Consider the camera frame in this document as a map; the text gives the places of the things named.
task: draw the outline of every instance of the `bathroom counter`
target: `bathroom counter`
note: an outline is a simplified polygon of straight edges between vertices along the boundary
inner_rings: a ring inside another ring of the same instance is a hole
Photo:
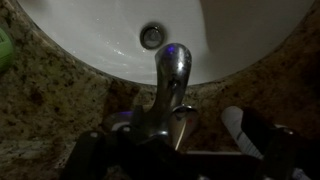
[[[0,23],[16,45],[13,67],[0,74],[0,179],[57,179],[82,132],[102,130],[112,113],[152,105],[155,86],[120,80],[79,61],[33,24],[16,0],[1,1]],[[319,137],[319,60],[316,0],[268,56],[224,79],[188,87],[184,103],[201,115],[183,150],[238,150],[220,119],[231,105],[255,108],[271,122]]]

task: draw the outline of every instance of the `green object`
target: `green object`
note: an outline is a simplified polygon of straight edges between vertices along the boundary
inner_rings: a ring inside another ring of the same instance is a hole
[[[7,33],[0,27],[0,73],[13,64],[13,44]]]

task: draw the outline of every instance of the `sink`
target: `sink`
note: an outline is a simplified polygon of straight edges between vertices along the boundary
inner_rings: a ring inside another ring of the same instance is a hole
[[[157,84],[154,55],[140,43],[157,24],[164,46],[192,54],[189,85],[238,72],[272,52],[314,0],[18,0],[63,49],[110,75]]]

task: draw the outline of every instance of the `granite countertop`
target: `granite countertop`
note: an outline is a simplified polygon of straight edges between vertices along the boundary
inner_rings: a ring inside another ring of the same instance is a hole
[[[75,140],[101,130],[110,114],[152,105],[156,87],[117,79],[79,61],[49,39],[16,0],[2,0],[0,23],[16,45],[0,74],[0,179],[57,179]],[[234,151],[220,120],[228,106],[252,107],[307,138],[320,135],[320,0],[272,53],[211,83],[188,87],[184,103],[200,127],[184,149]]]

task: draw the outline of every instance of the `faucet spout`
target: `faucet spout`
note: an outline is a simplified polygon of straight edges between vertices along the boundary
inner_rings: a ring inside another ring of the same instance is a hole
[[[181,105],[191,71],[191,53],[182,44],[173,43],[155,55],[157,65],[157,95],[152,108],[135,122],[149,137],[168,135],[168,119],[173,109]]]

